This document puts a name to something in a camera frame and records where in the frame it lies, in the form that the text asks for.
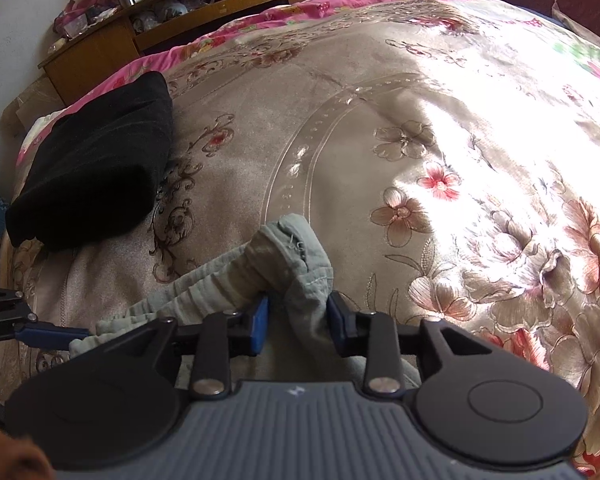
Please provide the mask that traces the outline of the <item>operator hand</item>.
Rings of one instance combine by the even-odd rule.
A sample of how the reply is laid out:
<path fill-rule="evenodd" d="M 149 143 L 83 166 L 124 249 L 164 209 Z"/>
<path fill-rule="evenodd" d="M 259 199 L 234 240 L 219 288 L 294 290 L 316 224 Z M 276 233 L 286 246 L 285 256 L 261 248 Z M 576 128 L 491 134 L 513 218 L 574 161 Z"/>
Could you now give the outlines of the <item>operator hand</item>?
<path fill-rule="evenodd" d="M 15 439 L 0 430 L 0 480 L 55 479 L 54 468 L 44 452 L 30 439 Z"/>

